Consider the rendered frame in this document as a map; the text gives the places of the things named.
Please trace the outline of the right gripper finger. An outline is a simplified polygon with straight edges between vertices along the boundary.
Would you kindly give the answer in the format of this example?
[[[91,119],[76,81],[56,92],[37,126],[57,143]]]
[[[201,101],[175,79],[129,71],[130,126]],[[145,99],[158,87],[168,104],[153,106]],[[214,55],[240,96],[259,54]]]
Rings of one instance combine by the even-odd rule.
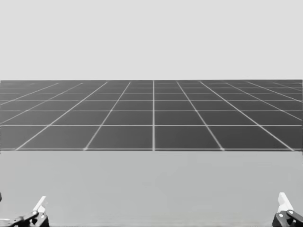
[[[303,227],[303,216],[295,212],[284,192],[278,196],[279,207],[274,215],[272,227]]]

